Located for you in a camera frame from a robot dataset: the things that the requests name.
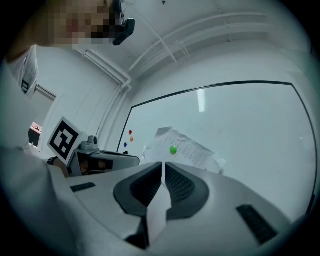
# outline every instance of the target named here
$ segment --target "black vent slot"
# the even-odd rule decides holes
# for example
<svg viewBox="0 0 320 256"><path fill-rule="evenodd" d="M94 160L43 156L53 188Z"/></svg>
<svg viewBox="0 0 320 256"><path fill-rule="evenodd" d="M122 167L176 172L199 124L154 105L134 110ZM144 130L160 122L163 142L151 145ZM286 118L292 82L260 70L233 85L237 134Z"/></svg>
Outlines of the black vent slot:
<svg viewBox="0 0 320 256"><path fill-rule="evenodd" d="M170 191L172 207L188 199L195 190L195 184L190 179L170 167L166 168L165 184Z"/></svg>
<svg viewBox="0 0 320 256"><path fill-rule="evenodd" d="M278 233L251 206L242 205L236 208L260 245L274 238Z"/></svg>
<svg viewBox="0 0 320 256"><path fill-rule="evenodd" d="M135 234L125 240L141 249L149 246L147 207L161 186L162 163L152 166L120 181L114 188L115 200L127 214L141 217Z"/></svg>
<svg viewBox="0 0 320 256"><path fill-rule="evenodd" d="M209 198L209 188L202 179L170 162L165 164L165 184L172 205L166 213L168 221L192 217Z"/></svg>
<svg viewBox="0 0 320 256"><path fill-rule="evenodd" d="M131 184L131 195L145 207L148 207L160 188L161 177L162 170L154 169L148 172Z"/></svg>
<svg viewBox="0 0 320 256"><path fill-rule="evenodd" d="M80 184L80 185L75 185L75 186L71 186L71 190L73 192L78 192L78 191L81 191L81 190L86 190L86 189L90 189L90 188L93 188L95 187L96 185L92 182L89 182L89 183L84 183L84 184Z"/></svg>

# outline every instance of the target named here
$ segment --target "white shirt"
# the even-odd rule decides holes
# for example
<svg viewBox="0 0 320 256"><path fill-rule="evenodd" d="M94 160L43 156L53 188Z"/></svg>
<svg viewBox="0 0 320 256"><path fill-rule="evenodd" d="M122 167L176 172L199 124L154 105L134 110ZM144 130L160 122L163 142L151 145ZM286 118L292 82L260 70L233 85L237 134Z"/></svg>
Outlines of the white shirt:
<svg viewBox="0 0 320 256"><path fill-rule="evenodd" d="M21 89L23 81L28 84L28 90L25 94L31 99L34 95L39 76L36 46L32 46L20 57L9 63L8 66Z"/></svg>

